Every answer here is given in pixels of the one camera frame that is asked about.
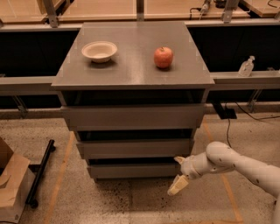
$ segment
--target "speckled floor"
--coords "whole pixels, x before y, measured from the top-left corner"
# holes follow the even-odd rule
[[[229,129],[232,147],[280,167],[280,119],[258,122],[236,111],[238,119],[231,120]],[[255,117],[280,116],[280,105],[256,106],[255,111]],[[12,113],[0,112],[0,136],[16,153],[37,164],[50,139],[56,146],[38,189],[39,206],[26,206],[20,224],[271,223],[275,199],[236,171],[206,175],[173,197],[166,193],[172,178],[95,183],[60,113],[30,112],[25,119]],[[226,143],[227,129],[228,120],[215,113],[205,115],[192,153],[201,153],[213,140]]]

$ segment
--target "drawer front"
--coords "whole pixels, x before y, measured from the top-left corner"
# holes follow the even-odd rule
[[[70,130],[189,129],[201,124],[204,105],[62,107]]]
[[[191,153],[191,139],[157,139],[142,141],[108,141],[77,143],[82,158],[152,158],[187,157]]]
[[[175,177],[178,164],[91,165],[87,171],[92,179],[126,179]]]

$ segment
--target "white bottle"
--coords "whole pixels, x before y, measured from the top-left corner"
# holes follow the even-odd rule
[[[247,61],[244,61],[239,69],[238,74],[242,77],[249,77],[254,68],[253,60],[255,60],[254,56],[250,56]]]

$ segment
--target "apple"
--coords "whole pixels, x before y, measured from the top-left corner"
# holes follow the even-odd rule
[[[159,47],[154,52],[154,62],[159,68],[167,68],[170,66],[173,60],[173,51],[169,47]]]

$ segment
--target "black cable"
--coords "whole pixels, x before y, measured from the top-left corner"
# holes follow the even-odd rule
[[[270,6],[270,7],[273,7],[273,8],[280,8],[280,7],[278,7],[278,6],[275,6],[275,5],[273,5],[273,4],[271,4],[271,2],[273,2],[273,1],[280,1],[280,0],[269,0],[268,1],[268,5]]]
[[[201,11],[201,8],[191,8],[190,9],[190,20],[192,20],[192,11],[194,11],[194,10],[196,10],[196,11]]]
[[[229,142],[229,127],[230,127],[230,118],[228,118],[228,126],[227,126],[227,144],[229,145],[230,148],[232,148]]]
[[[261,118],[255,118],[253,117],[250,113],[248,113],[247,111],[245,111],[245,109],[243,109],[236,101],[234,102],[238,108],[240,110],[242,110],[243,113],[245,113],[246,115],[250,116],[251,118],[253,118],[254,120],[258,121],[258,122],[261,122],[262,120],[266,120],[266,119],[276,119],[276,118],[280,118],[280,115],[276,115],[276,116],[266,116],[266,117],[261,117]],[[228,126],[227,126],[227,144],[229,145],[230,148],[231,147],[231,144],[229,142],[229,127],[230,127],[230,118],[228,118]]]
[[[248,113],[247,111],[245,111],[236,101],[234,102],[238,108],[240,110],[242,110],[246,115],[250,116],[251,118],[253,118],[256,121],[261,121],[261,120],[266,120],[266,119],[275,119],[275,118],[280,118],[280,115],[276,115],[276,116],[266,116],[266,117],[260,117],[260,118],[255,118],[253,117],[250,113]]]

